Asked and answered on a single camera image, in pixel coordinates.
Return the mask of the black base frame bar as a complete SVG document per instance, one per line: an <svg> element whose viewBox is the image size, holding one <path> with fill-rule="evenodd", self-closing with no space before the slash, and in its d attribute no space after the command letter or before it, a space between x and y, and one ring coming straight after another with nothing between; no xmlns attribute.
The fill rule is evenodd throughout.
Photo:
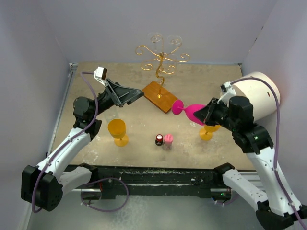
<svg viewBox="0 0 307 230"><path fill-rule="evenodd" d="M211 198L227 185L222 175L234 166L224 163L214 169L185 169L128 166L90 166L91 181L106 179L101 184L81 185L83 192L102 190L101 199L116 196L196 196Z"/></svg>

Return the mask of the yellow wine glass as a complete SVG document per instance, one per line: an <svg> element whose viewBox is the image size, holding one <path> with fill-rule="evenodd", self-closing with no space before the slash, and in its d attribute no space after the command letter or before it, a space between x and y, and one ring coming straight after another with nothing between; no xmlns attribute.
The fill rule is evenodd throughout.
<svg viewBox="0 0 307 230"><path fill-rule="evenodd" d="M126 124L122 119L116 118L111 120L107 128L117 146L124 147L127 145L129 138L126 135Z"/></svg>
<svg viewBox="0 0 307 230"><path fill-rule="evenodd" d="M216 132L220 128L220 125L204 125L203 128L199 131L199 137L202 140L211 140L213 137L213 133Z"/></svg>

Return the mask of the pink wine glass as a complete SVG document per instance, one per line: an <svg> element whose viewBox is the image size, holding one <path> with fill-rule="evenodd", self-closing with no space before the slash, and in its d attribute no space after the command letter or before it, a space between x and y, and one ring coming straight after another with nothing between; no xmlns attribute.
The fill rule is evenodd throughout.
<svg viewBox="0 0 307 230"><path fill-rule="evenodd" d="M190 121L203 126L205 123L195 117L194 113L203 109L205 106L206 105L196 103L191 104L188 107L184 107L184 102L182 100L176 100L172 105L171 111L174 115L179 115L184 111Z"/></svg>

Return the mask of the clear wine glass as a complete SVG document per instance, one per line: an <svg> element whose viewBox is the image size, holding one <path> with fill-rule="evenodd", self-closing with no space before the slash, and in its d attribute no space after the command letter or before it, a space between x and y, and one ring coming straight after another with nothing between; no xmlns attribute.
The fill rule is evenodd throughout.
<svg viewBox="0 0 307 230"><path fill-rule="evenodd" d="M152 48L152 51L154 51L155 53L164 51L164 39L159 32L150 32L148 34L148 38L150 41L150 47Z"/></svg>
<svg viewBox="0 0 307 230"><path fill-rule="evenodd" d="M169 53L175 52L182 46L182 38L179 35L169 35L167 37Z"/></svg>
<svg viewBox="0 0 307 230"><path fill-rule="evenodd" d="M110 107L109 109L103 112L105 120L109 123L111 120L118 118L118 112L115 106Z"/></svg>

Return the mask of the clear wine glass front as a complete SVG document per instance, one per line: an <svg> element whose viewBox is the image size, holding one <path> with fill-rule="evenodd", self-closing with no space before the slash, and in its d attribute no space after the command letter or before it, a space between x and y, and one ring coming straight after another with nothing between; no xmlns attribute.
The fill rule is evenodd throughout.
<svg viewBox="0 0 307 230"><path fill-rule="evenodd" d="M111 120L118 118L118 112L115 106L110 107L109 109L103 112L105 120L109 123Z"/></svg>

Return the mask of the pink capped shaker bottle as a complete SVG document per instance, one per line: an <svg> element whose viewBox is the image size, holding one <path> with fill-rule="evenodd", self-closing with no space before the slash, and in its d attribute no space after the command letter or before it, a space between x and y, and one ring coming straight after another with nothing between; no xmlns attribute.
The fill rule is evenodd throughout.
<svg viewBox="0 0 307 230"><path fill-rule="evenodd" d="M163 148L165 150L171 150L173 143L173 136L171 134L166 134L164 136Z"/></svg>

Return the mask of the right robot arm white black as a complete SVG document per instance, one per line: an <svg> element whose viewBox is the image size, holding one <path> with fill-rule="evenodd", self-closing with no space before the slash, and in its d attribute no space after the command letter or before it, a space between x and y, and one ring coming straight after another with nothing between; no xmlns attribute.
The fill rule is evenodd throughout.
<svg viewBox="0 0 307 230"><path fill-rule="evenodd" d="M233 140L252 162L263 189L246 180L233 166L225 163L215 168L217 187L234 189L255 211L266 230L283 230L307 217L307 207L296 198L285 180L268 131L254 122L253 105L244 96L230 98L229 104L212 98L194 116L208 126L220 125L232 133Z"/></svg>

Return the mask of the dark red capped bottle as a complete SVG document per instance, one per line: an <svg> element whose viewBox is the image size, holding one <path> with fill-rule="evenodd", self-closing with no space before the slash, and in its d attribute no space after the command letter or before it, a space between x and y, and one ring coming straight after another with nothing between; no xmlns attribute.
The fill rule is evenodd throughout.
<svg viewBox="0 0 307 230"><path fill-rule="evenodd" d="M156 144L157 146L162 146L163 143L164 143L164 137L163 137L163 135L161 135L161 134L156 135L155 144Z"/></svg>

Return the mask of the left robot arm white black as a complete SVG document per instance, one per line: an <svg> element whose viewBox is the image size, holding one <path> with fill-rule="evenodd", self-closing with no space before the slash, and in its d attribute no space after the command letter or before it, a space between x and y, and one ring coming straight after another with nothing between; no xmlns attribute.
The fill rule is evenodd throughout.
<svg viewBox="0 0 307 230"><path fill-rule="evenodd" d="M96 117L112 106L123 107L143 97L142 90L124 87L111 79L103 81L105 89L93 98L78 97L73 103L75 123L62 143L36 166L22 172L21 198L31 203L34 213L54 210L62 197L73 189L97 186L98 170L86 163L66 171L72 159L98 134L101 120Z"/></svg>

